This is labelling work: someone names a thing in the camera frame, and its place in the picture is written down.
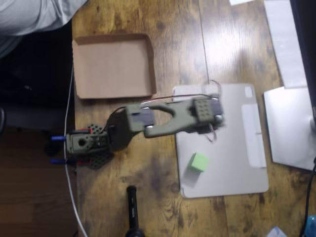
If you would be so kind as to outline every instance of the cardboard box lid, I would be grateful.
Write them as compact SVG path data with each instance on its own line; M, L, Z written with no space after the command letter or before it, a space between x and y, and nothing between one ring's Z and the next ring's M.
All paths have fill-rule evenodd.
M145 34L78 37L73 54L81 99L144 97L157 91L153 47Z

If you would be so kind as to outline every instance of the wooden desk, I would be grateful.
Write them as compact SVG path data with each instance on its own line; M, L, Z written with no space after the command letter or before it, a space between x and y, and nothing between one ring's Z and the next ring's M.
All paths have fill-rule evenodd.
M263 0L237 6L228 0L90 0L73 20L74 37L132 32L147 33L152 40L156 96L170 95L176 85L208 84L210 79L254 84L269 191L183 199L174 137L138 135L107 166L78 170L78 208L89 236L124 236L128 185L138 188L139 223L149 237L260 237L273 226L298 236L310 176L271 160L262 95L279 87L280 78ZM111 111L131 101L76 98L76 127L105 124ZM315 190L313 186L310 210L316 208Z

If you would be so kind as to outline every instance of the blue object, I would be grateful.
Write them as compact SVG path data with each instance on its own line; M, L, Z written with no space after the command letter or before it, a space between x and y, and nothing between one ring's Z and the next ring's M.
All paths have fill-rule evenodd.
M52 136L51 140L52 141L65 141L66 137L65 136Z
M306 237L316 237L316 215L308 217L305 235Z
M50 163L51 164L65 164L65 160L64 159L50 159ZM68 159L67 160L67 164L76 164L77 161L73 160L73 159Z

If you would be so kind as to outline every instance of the person's arm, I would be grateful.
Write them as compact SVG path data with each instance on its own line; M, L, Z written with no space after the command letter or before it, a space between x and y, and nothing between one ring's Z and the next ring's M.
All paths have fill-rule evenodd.
M21 36L65 25L87 0L0 0L0 35Z

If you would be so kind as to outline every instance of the green cube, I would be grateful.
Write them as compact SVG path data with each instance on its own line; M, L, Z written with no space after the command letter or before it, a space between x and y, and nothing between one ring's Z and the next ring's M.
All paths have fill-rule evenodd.
M200 153L194 153L191 161L190 161L190 167L199 171L204 172L206 171L206 168L209 164L209 158L200 154Z

